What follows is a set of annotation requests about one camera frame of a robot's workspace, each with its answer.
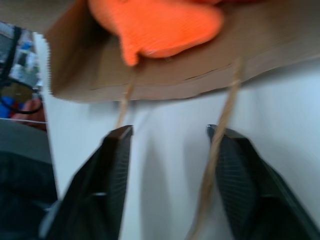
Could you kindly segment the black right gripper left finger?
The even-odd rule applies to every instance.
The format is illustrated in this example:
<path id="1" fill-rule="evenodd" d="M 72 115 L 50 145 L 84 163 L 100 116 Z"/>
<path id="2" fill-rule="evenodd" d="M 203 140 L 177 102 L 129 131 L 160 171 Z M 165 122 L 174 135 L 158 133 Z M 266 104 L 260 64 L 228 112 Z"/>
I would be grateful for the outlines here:
<path id="1" fill-rule="evenodd" d="M 133 126 L 110 131 L 73 176 L 48 240 L 117 240 L 130 166 Z"/>

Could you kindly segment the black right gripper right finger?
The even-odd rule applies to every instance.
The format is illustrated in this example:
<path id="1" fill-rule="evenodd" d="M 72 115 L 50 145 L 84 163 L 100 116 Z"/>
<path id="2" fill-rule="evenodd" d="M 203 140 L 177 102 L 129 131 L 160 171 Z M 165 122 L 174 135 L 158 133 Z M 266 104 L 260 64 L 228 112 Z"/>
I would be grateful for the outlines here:
<path id="1" fill-rule="evenodd" d="M 236 240 L 318 240 L 320 231 L 284 179 L 244 135 L 226 129 L 215 179 Z"/>

